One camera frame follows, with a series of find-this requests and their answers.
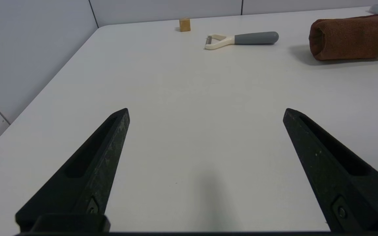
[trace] wooden block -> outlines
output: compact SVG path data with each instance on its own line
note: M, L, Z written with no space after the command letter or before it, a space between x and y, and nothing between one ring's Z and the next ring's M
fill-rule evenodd
M190 19L182 18L179 19L180 32L190 31Z

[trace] table surface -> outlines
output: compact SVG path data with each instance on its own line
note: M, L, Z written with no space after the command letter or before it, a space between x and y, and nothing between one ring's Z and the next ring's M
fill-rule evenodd
M297 109L378 170L378 59L318 62L310 25L368 8L98 29L0 137L0 235L113 112L131 123L112 231L328 230L282 118ZM204 50L209 33L277 31Z

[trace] brown towel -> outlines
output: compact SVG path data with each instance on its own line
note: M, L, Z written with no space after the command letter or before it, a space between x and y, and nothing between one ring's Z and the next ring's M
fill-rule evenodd
M317 20L309 41L317 60L377 58L378 15Z

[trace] gray handle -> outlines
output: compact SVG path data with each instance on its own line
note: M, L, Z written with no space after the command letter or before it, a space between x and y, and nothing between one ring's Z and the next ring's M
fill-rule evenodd
M277 32L245 33L234 36L234 44L273 44L278 41Z

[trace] screw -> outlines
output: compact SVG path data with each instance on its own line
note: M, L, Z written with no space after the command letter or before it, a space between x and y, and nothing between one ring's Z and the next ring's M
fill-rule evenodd
M345 209L343 207L339 207L338 208L338 214L341 218L346 218L347 217L347 212L345 211Z

